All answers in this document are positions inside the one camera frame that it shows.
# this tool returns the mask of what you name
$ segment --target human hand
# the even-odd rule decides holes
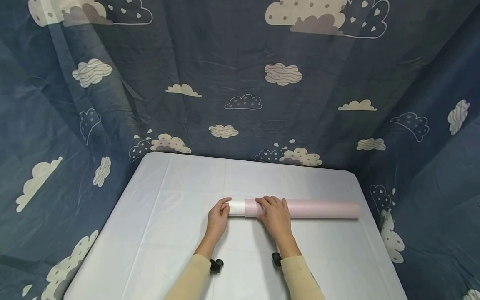
[[[194,254],[201,254],[208,260],[212,258],[213,249],[227,228],[228,213],[230,212],[227,202],[230,200],[232,200],[230,197],[220,199],[208,212],[207,229]]]
[[[297,242],[292,234],[290,211],[287,201],[277,197],[265,196],[255,201],[264,208],[264,213],[258,216],[268,232],[272,235],[280,248],[283,258],[301,255]]]
[[[232,200],[230,197],[218,200],[214,207],[208,212],[205,238],[214,241],[215,244],[222,237],[227,228],[228,213],[230,212],[228,201],[230,200]]]

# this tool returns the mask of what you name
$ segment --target beige sleeve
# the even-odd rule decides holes
[[[282,269],[292,300],[325,300],[303,256],[282,259]]]
[[[164,300],[198,300],[210,275],[210,261],[200,254],[192,256]]]

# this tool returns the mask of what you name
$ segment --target fabric backdrop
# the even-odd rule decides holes
[[[477,299],[477,4],[3,1],[0,299],[61,299],[151,151],[353,171],[409,299]]]

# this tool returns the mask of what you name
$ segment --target pink tube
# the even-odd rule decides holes
[[[292,218],[358,219],[360,205],[353,201],[287,199]],[[257,217],[263,208],[255,199],[245,199],[245,217]]]

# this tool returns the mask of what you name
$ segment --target white cylinder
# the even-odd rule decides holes
[[[245,200],[231,200],[228,205],[230,206],[229,216],[245,216]]]

